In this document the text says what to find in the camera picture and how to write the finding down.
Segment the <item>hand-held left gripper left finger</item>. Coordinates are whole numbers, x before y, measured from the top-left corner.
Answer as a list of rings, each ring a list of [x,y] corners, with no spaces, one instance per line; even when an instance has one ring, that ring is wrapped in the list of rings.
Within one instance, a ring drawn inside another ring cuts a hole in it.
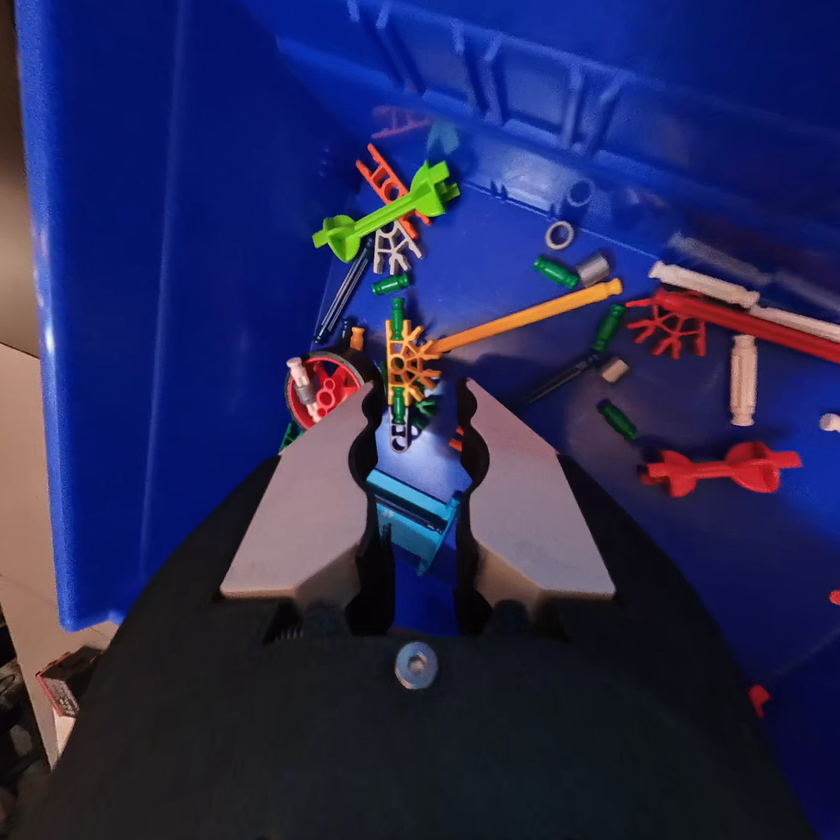
[[[300,436],[277,466],[220,586],[228,600],[344,610],[358,634],[394,622],[394,557],[368,478],[384,388],[370,381]]]

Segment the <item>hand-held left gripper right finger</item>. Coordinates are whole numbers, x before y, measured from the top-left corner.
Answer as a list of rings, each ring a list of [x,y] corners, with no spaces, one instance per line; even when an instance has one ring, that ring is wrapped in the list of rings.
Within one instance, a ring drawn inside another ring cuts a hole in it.
[[[531,622],[560,600],[608,603],[616,585],[557,450],[477,381],[458,381],[460,465],[469,478],[456,528],[455,613],[481,634],[494,609]]]

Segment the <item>light blue toy panel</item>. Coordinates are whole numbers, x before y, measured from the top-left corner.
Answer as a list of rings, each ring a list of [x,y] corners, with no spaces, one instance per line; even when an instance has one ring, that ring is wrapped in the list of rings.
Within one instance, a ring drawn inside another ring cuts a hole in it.
[[[380,532],[390,529],[392,544],[417,557],[416,574],[430,570],[459,517],[463,494],[441,501],[373,469],[367,486],[376,502]]]

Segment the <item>blue plastic bin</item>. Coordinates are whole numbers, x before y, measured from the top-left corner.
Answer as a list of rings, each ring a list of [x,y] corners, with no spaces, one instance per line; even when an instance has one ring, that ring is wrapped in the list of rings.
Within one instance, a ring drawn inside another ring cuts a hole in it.
[[[372,142],[460,198],[406,290],[444,337],[558,293],[550,222],[623,298],[658,259],[838,322],[838,2],[16,2],[59,619],[119,623],[288,422],[346,268],[312,235],[370,212]],[[610,355],[521,415],[679,564],[719,622],[814,828],[838,838],[838,364],[767,342],[752,427],[732,333]],[[627,441],[597,412],[636,424]],[[637,465],[794,450],[778,492],[669,498]]]

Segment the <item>thin dark toy rod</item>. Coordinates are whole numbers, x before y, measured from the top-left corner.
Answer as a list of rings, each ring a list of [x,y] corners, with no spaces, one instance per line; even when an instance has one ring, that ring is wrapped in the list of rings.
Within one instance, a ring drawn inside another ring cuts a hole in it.
[[[344,310],[349,305],[357,286],[364,277],[364,273],[372,261],[373,253],[374,240],[372,236],[369,236],[364,240],[360,252],[354,258],[348,272],[342,280],[330,308],[320,321],[318,330],[312,339],[314,344],[322,346],[331,337]]]
[[[572,362],[565,365],[560,371],[554,373],[547,381],[536,386],[529,394],[521,400],[522,406],[530,406],[550,393],[561,388],[563,385],[572,382],[575,378],[589,371],[597,364],[604,361],[606,355],[599,352],[585,353]]]

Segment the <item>red toy wheel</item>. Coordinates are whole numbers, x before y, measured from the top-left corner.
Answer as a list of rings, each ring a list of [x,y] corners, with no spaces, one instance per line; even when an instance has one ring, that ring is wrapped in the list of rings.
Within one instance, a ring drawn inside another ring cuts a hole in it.
[[[364,374],[340,353],[320,350],[289,358],[285,397],[291,420],[308,431],[364,382]]]

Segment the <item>red toy spool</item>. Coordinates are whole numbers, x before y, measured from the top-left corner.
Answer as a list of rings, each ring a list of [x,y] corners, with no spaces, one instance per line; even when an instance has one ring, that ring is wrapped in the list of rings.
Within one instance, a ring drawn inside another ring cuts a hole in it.
[[[802,467],[795,451],[774,451],[759,441],[732,446],[722,460],[692,461],[672,450],[661,450],[659,460],[639,468],[643,485],[663,487],[672,498],[686,497],[702,480],[731,480],[759,494],[772,494],[781,487],[781,474]]]

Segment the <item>orange connector with yellow rod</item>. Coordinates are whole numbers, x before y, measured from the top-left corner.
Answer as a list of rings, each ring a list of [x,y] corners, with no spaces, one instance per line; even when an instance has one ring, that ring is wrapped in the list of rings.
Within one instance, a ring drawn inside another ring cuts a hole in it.
[[[431,363],[442,355],[617,297],[622,292],[623,283],[619,279],[602,281],[466,331],[425,342],[420,341],[424,328],[412,327],[406,317],[405,299],[395,297],[391,317],[385,322],[385,393],[391,420],[396,425],[406,425],[410,406],[422,401],[425,393],[435,388],[441,373]]]

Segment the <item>white toy rod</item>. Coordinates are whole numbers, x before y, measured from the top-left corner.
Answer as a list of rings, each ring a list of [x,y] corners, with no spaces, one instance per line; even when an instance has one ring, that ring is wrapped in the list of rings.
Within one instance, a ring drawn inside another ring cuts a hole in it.
[[[647,276],[669,287],[693,291],[701,296],[713,298],[745,310],[750,310],[758,305],[761,298],[760,293],[756,290],[720,280],[692,269],[667,265],[662,261],[655,262]]]
[[[818,338],[839,343],[839,325],[818,318],[760,305],[751,307],[748,314],[756,319],[780,324],[781,326],[808,333]]]
[[[754,425],[758,401],[759,354],[755,338],[739,333],[733,336],[730,357],[731,425]]]

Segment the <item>black and red box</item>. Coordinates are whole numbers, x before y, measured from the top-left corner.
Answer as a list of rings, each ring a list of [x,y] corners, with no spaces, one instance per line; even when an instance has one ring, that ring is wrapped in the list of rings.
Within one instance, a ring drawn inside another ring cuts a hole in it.
[[[102,654],[102,649],[85,645],[63,654],[36,673],[38,684],[59,717],[78,717]]]

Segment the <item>red connector with long rod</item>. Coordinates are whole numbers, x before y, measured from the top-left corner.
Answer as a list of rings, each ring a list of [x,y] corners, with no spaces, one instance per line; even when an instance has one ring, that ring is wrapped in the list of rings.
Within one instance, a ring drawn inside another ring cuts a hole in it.
[[[657,330],[663,332],[664,338],[654,347],[654,355],[668,351],[676,360],[681,352],[681,341],[693,336],[695,355],[704,356],[706,325],[713,324],[823,361],[839,363],[837,341],[757,318],[745,311],[714,303],[694,292],[657,290],[652,297],[629,301],[626,307],[650,310],[647,318],[627,324],[629,329],[640,329],[636,343],[645,341]]]

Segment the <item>lime green toy spool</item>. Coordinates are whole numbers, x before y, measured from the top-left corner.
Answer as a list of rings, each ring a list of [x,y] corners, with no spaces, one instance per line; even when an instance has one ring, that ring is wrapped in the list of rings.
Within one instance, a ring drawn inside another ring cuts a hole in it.
[[[360,219],[348,215],[327,217],[311,240],[316,249],[328,246],[338,259],[348,263],[357,256],[362,239],[368,235],[408,214],[441,216],[447,204],[459,195],[459,185],[449,180],[448,163],[431,165],[426,161],[415,173],[412,187],[405,195]]]

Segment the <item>orange ladder toy connector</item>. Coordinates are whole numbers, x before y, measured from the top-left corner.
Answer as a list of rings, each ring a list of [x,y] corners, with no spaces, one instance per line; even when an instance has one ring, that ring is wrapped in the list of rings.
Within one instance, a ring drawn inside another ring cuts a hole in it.
[[[368,143],[366,148],[371,158],[372,166],[363,163],[361,160],[357,160],[355,162],[356,169],[384,205],[392,204],[395,200],[407,194],[407,189],[373,143]],[[404,228],[406,235],[414,242],[418,242],[420,239],[419,230],[415,222],[425,224],[426,226],[431,224],[429,217],[417,211],[403,215],[397,221]]]

